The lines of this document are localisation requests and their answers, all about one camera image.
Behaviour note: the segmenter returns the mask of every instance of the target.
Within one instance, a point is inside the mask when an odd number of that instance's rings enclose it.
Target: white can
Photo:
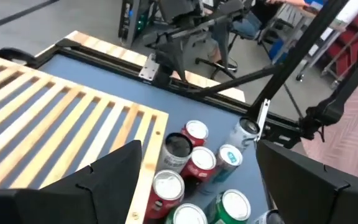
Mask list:
[[[226,144],[238,148],[241,153],[253,143],[260,131],[259,125],[247,118],[241,118],[234,129],[230,132]]]
[[[180,173],[189,160],[192,150],[193,145],[187,136],[181,133],[169,134],[161,147],[157,171],[169,169]]]

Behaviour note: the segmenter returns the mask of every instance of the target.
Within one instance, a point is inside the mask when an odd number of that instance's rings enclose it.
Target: silver can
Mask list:
[[[240,150],[241,153],[255,141],[260,128],[255,121],[241,118],[234,129],[230,132],[226,144],[230,144]]]
[[[273,209],[263,213],[259,218],[257,218],[252,224],[279,224],[284,223],[278,210]]]
[[[200,192],[205,195],[214,193],[241,164],[242,154],[238,148],[229,144],[221,146],[216,154],[214,175],[200,187]]]
[[[187,136],[181,133],[169,134],[162,144],[157,170],[169,169],[180,173],[192,150],[193,145]]]
[[[206,216],[198,206],[184,203],[172,210],[165,220],[165,224],[207,224]]]

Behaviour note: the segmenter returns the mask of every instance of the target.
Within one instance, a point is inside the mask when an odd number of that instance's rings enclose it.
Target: black cable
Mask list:
[[[290,97],[290,99],[291,99],[291,102],[292,102],[292,104],[293,104],[293,106],[295,107],[295,109],[296,109],[296,112],[298,113],[298,115],[299,115],[299,118],[303,118],[303,116],[302,116],[302,112],[301,112],[301,110],[299,109],[299,106],[298,106],[298,104],[296,103],[296,101],[295,101],[295,99],[294,99],[294,97],[293,97],[293,95],[292,95],[292,93],[291,93],[291,91],[290,91],[290,89],[288,88],[288,86],[287,86],[287,84],[286,83],[284,83],[284,89],[285,89],[285,91],[287,92],[287,94],[288,94],[288,96]]]
[[[25,9],[21,12],[15,13],[11,16],[0,19],[0,26],[7,24],[8,22],[12,22],[20,17],[26,16],[26,15],[30,14],[31,12],[42,9],[43,7],[49,6],[50,4],[55,3],[57,1],[59,1],[59,0],[49,0],[49,1],[43,2],[41,4],[38,4],[36,6],[33,6],[31,8]]]

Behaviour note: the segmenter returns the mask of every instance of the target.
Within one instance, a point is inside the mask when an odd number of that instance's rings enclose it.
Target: red soda can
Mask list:
[[[172,170],[161,170],[154,176],[152,190],[147,202],[145,219],[159,219],[183,199],[185,184],[182,177]]]
[[[193,195],[197,187],[214,174],[215,166],[216,158],[211,150],[203,146],[194,147],[189,161],[180,172],[185,183],[185,198]]]
[[[192,120],[185,124],[181,129],[181,133],[187,136],[193,146],[204,146],[208,138],[208,128],[201,121]]]

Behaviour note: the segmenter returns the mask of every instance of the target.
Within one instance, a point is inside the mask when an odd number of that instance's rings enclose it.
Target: chair wheel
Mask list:
[[[297,81],[302,82],[302,79],[303,79],[303,74],[299,74],[296,76]]]

